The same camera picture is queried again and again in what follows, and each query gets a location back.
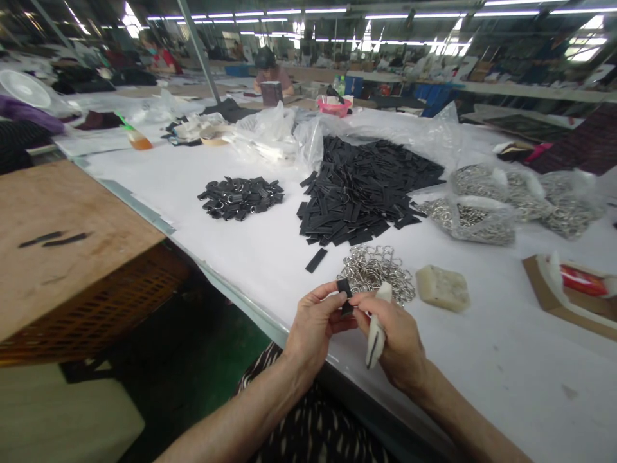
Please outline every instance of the white fan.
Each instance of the white fan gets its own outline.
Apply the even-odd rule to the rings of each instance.
[[[64,117],[74,112],[52,88],[31,75],[5,69],[0,71],[0,85],[12,97],[52,116]]]

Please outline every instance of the pile of black leather strips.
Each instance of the pile of black leather strips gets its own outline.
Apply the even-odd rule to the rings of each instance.
[[[297,212],[309,244],[355,246],[390,223],[397,229],[419,223],[426,215],[410,207],[407,193],[445,182],[442,166],[387,140],[353,146],[324,137],[323,147],[321,172],[300,183],[311,196]]]
[[[202,207],[213,219],[242,222],[250,213],[262,213],[282,203],[283,196],[278,180],[268,183],[261,177],[250,180],[225,177],[221,182],[208,183],[206,191],[197,195],[197,199],[207,200]]]

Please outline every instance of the green floor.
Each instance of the green floor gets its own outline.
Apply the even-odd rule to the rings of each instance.
[[[146,422],[121,463],[151,463],[184,430],[224,404],[270,340],[206,282],[191,302],[177,296],[111,357]]]

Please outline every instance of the pink basket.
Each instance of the pink basket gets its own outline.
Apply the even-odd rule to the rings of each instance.
[[[335,104],[329,105],[326,103],[327,100],[326,95],[320,95],[317,99],[317,105],[319,106],[319,110],[324,114],[332,114],[333,116],[345,117],[347,115],[347,110],[351,107],[352,102],[349,100],[345,100],[343,104]]]

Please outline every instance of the orange crate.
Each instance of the orange crate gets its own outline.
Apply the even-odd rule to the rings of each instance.
[[[93,357],[145,320],[189,274],[158,244],[0,342],[0,366]]]

